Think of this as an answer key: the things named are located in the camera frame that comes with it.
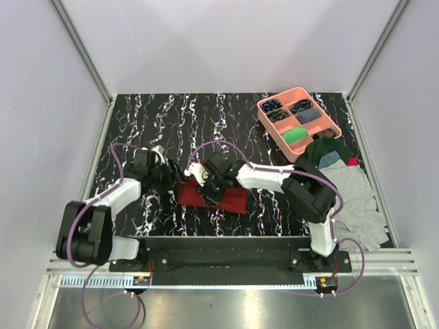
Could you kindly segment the red cloth napkin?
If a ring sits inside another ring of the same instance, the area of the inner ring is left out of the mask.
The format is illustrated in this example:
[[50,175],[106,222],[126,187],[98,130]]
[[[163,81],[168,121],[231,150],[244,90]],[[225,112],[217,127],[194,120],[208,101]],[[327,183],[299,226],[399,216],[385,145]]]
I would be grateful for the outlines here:
[[196,191],[198,183],[192,180],[181,184],[178,192],[178,204],[196,208],[214,208],[238,215],[247,213],[248,192],[242,188],[228,188],[224,198],[218,205],[208,206],[199,192]]

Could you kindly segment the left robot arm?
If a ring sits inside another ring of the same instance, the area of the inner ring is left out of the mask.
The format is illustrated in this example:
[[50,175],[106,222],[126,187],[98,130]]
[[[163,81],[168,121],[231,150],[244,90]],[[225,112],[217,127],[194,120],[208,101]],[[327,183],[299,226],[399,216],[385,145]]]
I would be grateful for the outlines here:
[[56,243],[59,259],[77,268],[120,258],[133,271],[147,266],[148,255],[139,249],[137,240],[112,235],[112,219],[151,190],[172,190],[181,183],[182,172],[174,160],[165,157],[160,145],[134,148],[134,160],[123,166],[111,146],[120,178],[99,195],[65,206]]

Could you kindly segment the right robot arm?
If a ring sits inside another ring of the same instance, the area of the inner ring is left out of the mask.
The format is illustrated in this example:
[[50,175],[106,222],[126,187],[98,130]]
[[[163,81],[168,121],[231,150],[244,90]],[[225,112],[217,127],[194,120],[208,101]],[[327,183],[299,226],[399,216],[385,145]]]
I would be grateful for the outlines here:
[[284,195],[292,214],[308,223],[313,267],[324,272],[335,265],[333,252],[337,240],[331,220],[337,188],[310,162],[268,166],[246,159],[232,162],[214,155],[201,162],[191,161],[184,175],[193,188],[192,206],[244,214],[248,202],[246,191],[265,189]]

